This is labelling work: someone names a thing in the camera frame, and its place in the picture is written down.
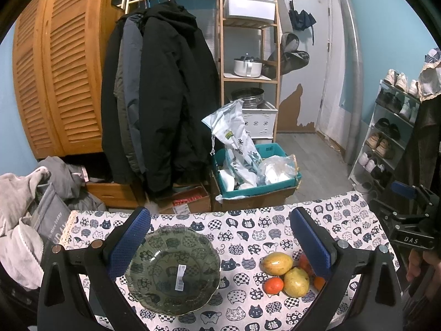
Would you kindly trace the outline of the person right hand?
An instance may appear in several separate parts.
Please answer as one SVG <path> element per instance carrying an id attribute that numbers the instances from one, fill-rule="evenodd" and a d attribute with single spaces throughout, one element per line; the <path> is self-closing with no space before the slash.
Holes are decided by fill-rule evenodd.
<path id="1" fill-rule="evenodd" d="M 421 271 L 422 261 L 427 262 L 434 268 L 434 275 L 432 280 L 425 289 L 425 296 L 427 299 L 432 300 L 436 296 L 440 288 L 440 257 L 434 251 L 424 251 L 422 255 L 418 253 L 417 250 L 412 249 L 408 258 L 408 270 L 406 274 L 406 279 L 408 282 L 412 282 L 417 278 Z"/>

